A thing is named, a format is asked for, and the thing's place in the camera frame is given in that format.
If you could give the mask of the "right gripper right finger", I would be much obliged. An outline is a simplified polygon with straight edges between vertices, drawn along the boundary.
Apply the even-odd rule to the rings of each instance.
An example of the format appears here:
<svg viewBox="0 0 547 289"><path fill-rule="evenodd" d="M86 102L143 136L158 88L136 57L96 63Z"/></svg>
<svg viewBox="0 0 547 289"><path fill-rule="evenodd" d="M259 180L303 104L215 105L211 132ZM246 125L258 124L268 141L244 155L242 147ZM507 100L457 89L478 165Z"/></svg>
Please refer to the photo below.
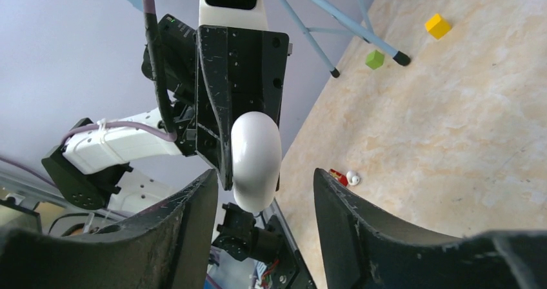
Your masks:
<svg viewBox="0 0 547 289"><path fill-rule="evenodd" d="M546 232L453 237L409 223L323 169L313 196L329 288L545 288Z"/></svg>

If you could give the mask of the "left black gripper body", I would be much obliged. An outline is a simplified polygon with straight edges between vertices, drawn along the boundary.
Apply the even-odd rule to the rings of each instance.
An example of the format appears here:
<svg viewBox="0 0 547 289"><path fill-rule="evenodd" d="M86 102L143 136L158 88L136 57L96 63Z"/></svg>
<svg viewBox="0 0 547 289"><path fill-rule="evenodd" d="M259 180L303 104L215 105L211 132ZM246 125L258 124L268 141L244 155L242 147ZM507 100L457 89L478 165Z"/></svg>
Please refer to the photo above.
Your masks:
<svg viewBox="0 0 547 289"><path fill-rule="evenodd" d="M278 123L290 38L282 32L202 25L197 30L197 153L233 185L231 130L247 112Z"/></svg>

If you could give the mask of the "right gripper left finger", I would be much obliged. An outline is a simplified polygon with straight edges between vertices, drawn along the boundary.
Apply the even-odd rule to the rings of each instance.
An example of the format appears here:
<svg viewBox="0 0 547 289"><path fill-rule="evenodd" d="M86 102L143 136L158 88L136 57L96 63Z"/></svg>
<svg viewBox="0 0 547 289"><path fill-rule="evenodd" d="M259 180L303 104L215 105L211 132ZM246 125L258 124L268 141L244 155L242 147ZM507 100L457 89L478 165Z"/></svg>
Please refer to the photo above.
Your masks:
<svg viewBox="0 0 547 289"><path fill-rule="evenodd" d="M180 192L94 234L1 229L2 288L202 288L217 208L207 170Z"/></svg>

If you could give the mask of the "white earbud charging case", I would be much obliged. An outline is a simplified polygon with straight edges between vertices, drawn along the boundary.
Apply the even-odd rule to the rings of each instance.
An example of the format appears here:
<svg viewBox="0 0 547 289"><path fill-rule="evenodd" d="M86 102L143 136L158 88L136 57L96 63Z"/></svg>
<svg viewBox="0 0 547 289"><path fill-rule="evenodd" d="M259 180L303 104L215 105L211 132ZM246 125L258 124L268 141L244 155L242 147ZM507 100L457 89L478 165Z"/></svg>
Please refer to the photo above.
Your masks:
<svg viewBox="0 0 547 289"><path fill-rule="evenodd" d="M246 212L258 213L275 197L282 146L277 124L262 112L247 112L231 130L234 199Z"/></svg>

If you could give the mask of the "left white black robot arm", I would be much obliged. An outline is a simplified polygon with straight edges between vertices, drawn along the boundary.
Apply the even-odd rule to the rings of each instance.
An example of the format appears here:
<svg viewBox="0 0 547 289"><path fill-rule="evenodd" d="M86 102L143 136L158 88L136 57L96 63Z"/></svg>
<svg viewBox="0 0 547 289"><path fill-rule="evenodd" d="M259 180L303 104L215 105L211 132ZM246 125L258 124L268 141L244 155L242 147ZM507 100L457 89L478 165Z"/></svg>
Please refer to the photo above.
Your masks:
<svg viewBox="0 0 547 289"><path fill-rule="evenodd" d="M172 15L158 24L171 129L159 108L123 119L80 120L42 160L62 196L85 210L140 212L174 193L131 162L198 155L244 211L268 208L279 189L279 131L287 34L204 25Z"/></svg>

